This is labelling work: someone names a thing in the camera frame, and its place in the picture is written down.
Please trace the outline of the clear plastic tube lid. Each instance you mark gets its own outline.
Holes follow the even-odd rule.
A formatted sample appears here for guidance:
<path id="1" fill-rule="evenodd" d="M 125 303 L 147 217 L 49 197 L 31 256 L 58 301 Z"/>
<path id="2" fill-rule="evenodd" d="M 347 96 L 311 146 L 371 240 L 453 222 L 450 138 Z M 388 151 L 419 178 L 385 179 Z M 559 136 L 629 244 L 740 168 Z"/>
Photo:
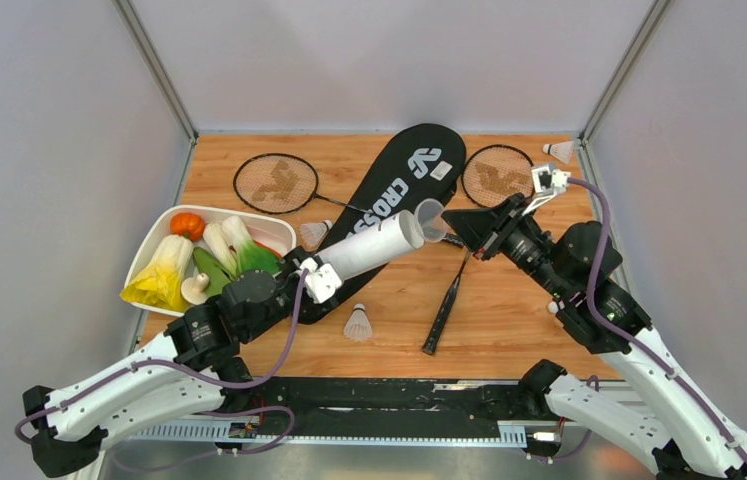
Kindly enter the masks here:
<path id="1" fill-rule="evenodd" d="M 434 198 L 421 201 L 414 210 L 414 219 L 426 243 L 438 243 L 447 234 L 447 224 L 442 218 L 444 206 Z"/>

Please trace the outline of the white shuttlecock tube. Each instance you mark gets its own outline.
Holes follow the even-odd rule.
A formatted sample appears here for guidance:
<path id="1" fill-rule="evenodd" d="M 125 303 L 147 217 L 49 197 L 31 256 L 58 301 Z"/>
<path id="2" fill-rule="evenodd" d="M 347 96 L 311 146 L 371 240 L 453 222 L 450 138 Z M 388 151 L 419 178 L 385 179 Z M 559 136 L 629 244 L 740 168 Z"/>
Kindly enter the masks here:
<path id="1" fill-rule="evenodd" d="M 321 250 L 317 256 L 332 266 L 341 280 L 381 267 L 424 245 L 413 213 L 403 210 L 360 233 Z"/>

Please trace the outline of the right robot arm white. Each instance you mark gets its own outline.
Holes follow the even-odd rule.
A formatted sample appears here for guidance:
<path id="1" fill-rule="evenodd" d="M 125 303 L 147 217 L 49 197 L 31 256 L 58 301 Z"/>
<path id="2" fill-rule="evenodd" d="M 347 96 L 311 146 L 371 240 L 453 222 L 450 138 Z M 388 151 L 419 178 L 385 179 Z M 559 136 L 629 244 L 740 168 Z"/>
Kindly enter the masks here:
<path id="1" fill-rule="evenodd" d="M 613 281 L 622 258 L 602 223 L 579 222 L 552 239 L 521 195 L 443 218 L 479 259 L 501 255 L 545 290 L 568 335 L 615 369 L 648 408 L 634 411 L 542 360 L 521 380 L 527 415 L 572 419 L 660 479 L 747 479 L 747 432 L 685 374 L 650 316 Z"/>

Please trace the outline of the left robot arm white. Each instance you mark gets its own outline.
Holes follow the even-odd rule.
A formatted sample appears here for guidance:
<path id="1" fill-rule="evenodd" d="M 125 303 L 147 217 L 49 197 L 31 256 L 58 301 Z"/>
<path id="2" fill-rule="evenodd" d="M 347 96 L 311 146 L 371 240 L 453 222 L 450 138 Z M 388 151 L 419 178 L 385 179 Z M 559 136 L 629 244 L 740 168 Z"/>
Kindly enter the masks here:
<path id="1" fill-rule="evenodd" d="M 249 410 L 255 388 L 275 374 L 251 377 L 240 347 L 291 318 L 304 295 L 331 295 L 334 271 L 297 247 L 277 273 L 248 270 L 217 295 L 190 307 L 141 349 L 72 386 L 24 392 L 16 436 L 48 478 L 81 470 L 124 437 L 183 415 Z"/>

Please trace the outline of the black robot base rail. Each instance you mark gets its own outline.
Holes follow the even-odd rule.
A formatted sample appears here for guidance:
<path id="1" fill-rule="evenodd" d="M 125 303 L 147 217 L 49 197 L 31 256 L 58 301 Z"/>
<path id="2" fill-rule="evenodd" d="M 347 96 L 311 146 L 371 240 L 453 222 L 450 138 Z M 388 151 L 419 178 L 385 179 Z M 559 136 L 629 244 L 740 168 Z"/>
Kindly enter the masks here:
<path id="1" fill-rule="evenodd" d="M 232 413 L 264 407 L 265 434 L 389 439 L 490 439 L 502 421 L 557 427 L 560 418 L 516 382 L 274 377 L 230 394 Z"/>

